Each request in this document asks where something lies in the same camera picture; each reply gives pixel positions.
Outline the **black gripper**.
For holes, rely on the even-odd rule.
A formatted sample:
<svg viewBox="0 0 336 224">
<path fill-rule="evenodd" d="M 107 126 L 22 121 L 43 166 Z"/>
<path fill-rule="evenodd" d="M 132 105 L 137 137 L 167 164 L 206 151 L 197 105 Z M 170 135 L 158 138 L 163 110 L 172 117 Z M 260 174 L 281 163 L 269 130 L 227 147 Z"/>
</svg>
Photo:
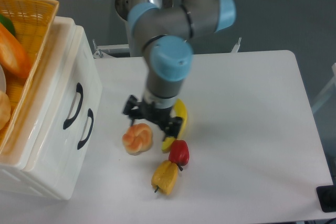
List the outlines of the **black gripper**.
<svg viewBox="0 0 336 224">
<path fill-rule="evenodd" d="M 168 137 L 177 138 L 183 124 L 183 118 L 175 116 L 171 118 L 172 106 L 164 109 L 156 108 L 155 103 L 141 102 L 134 95 L 130 95 L 124 105 L 122 114 L 130 119 L 130 126 L 136 120 L 145 119 L 156 124 L 163 132 L 163 141 Z"/>
</svg>

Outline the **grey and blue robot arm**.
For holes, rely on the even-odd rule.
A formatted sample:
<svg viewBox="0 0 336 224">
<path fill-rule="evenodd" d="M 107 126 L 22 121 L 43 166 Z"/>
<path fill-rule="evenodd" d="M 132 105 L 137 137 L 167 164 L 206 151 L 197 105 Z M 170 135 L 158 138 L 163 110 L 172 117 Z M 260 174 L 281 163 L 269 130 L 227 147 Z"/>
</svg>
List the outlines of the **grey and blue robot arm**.
<svg viewBox="0 0 336 224">
<path fill-rule="evenodd" d="M 230 27 L 236 19 L 234 0 L 181 0 L 163 8 L 162 0 L 127 0 L 126 22 L 149 72 L 141 101 L 130 96 L 123 113 L 131 121 L 156 124 L 165 137 L 177 137 L 183 119 L 171 111 L 188 76 L 193 50 L 188 40 Z"/>
</svg>

